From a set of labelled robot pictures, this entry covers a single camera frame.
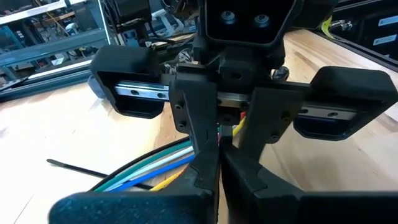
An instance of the blue cable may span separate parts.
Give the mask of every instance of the blue cable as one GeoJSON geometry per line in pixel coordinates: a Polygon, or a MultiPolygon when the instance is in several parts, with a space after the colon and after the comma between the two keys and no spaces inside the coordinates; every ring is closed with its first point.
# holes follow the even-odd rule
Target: blue cable
{"type": "Polygon", "coordinates": [[[182,159],[182,160],[177,161],[177,162],[175,162],[173,164],[167,165],[167,166],[162,167],[162,168],[160,168],[158,170],[150,172],[149,174],[143,175],[142,177],[139,177],[137,179],[134,179],[134,180],[131,180],[131,181],[127,182],[127,183],[124,183],[124,184],[120,185],[119,187],[116,187],[115,189],[110,190],[109,192],[119,192],[119,191],[122,191],[122,190],[126,190],[129,187],[132,187],[132,186],[134,186],[136,184],[139,184],[141,182],[149,180],[149,179],[151,179],[153,177],[156,177],[157,175],[163,174],[163,173],[165,173],[167,171],[170,171],[170,170],[175,169],[175,168],[177,168],[179,166],[187,164],[187,163],[191,162],[194,157],[195,157],[195,155],[188,156],[185,159],[182,159]]]}

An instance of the workbench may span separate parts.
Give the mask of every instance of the workbench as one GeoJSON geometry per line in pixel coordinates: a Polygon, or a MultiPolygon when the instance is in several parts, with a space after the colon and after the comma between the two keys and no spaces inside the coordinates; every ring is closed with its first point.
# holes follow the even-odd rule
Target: workbench
{"type": "MultiPolygon", "coordinates": [[[[398,74],[309,31],[287,34],[285,48],[292,81],[309,82],[320,67],[338,65],[383,70],[398,86],[398,74]]],[[[290,127],[277,144],[266,146],[260,162],[304,190],[398,190],[397,107],[340,142],[304,139],[290,127]]],[[[45,223],[58,199],[100,181],[46,159],[109,174],[183,136],[169,105],[151,120],[121,116],[87,84],[0,104],[0,223],[45,223]]],[[[225,221],[221,194],[220,223],[225,221]]]]}

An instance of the yellow wire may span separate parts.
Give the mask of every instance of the yellow wire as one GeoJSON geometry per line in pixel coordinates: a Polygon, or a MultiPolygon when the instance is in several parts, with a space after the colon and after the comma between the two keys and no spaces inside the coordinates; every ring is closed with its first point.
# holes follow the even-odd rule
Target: yellow wire
{"type": "MultiPolygon", "coordinates": [[[[246,117],[244,117],[241,122],[234,128],[233,130],[233,136],[235,136],[243,127],[243,123],[246,117]]],[[[181,170],[180,172],[174,174],[173,176],[163,180],[161,183],[157,184],[155,187],[151,188],[149,191],[158,191],[162,190],[163,188],[167,187],[171,182],[173,182],[179,175],[183,172],[181,170]]]]}
{"type": "Polygon", "coordinates": [[[173,182],[173,180],[175,180],[182,173],[182,171],[183,170],[181,170],[180,172],[174,174],[173,176],[163,180],[161,183],[159,183],[155,187],[151,188],[149,191],[158,191],[158,190],[162,190],[163,188],[167,187],[171,182],[173,182]]]}
{"type": "Polygon", "coordinates": [[[246,117],[244,117],[244,118],[241,120],[241,122],[234,128],[234,130],[233,130],[233,132],[232,132],[233,136],[235,136],[235,135],[242,129],[243,123],[244,123],[244,120],[245,120],[245,119],[246,119],[246,117]]]}

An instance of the green cable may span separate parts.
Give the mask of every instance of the green cable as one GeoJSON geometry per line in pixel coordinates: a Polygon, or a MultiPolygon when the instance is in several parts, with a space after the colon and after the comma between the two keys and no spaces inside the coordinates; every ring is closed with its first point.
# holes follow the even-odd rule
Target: green cable
{"type": "Polygon", "coordinates": [[[150,158],[141,161],[139,163],[137,163],[136,165],[133,165],[132,167],[128,168],[128,170],[126,170],[125,172],[123,172],[122,174],[117,175],[116,177],[114,177],[113,179],[111,179],[110,181],[108,181],[107,183],[103,184],[102,186],[98,187],[97,189],[94,190],[94,192],[103,192],[104,190],[106,190],[108,187],[114,185],[115,183],[119,182],[120,180],[123,180],[125,177],[127,177],[128,175],[132,174],[133,172],[153,163],[154,161],[167,156],[173,152],[179,151],[181,149],[184,149],[188,146],[191,145],[191,141],[186,141],[183,143],[180,143],[178,145],[172,146],[158,154],[155,154],[153,156],[151,156],[150,158]]]}

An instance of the wire bundle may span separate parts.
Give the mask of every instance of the wire bundle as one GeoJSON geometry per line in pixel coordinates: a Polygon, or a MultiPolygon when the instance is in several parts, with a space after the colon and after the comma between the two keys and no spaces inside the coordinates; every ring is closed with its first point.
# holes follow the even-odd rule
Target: wire bundle
{"type": "MultiPolygon", "coordinates": [[[[241,122],[233,130],[234,136],[239,132],[239,130],[243,126],[245,120],[244,115],[245,114],[242,114],[241,122]]],[[[188,156],[177,162],[161,167],[160,169],[156,169],[160,166],[165,165],[166,163],[174,161],[182,156],[186,156],[187,154],[192,152],[193,148],[191,146],[189,138],[186,137],[180,139],[171,144],[162,146],[158,149],[148,152],[147,154],[144,154],[143,156],[137,159],[134,159],[133,161],[127,163],[126,165],[122,166],[121,168],[114,171],[106,178],[104,178],[100,183],[96,184],[90,190],[94,192],[107,192],[107,191],[119,192],[122,190],[126,190],[137,184],[143,183],[153,177],[156,177],[157,175],[168,172],[184,164],[188,164],[193,160],[194,155],[188,156]]],[[[168,186],[181,173],[182,171],[178,172],[177,174],[174,174],[173,176],[169,177],[168,179],[164,180],[160,184],[150,189],[150,191],[157,191],[168,186]]]]}

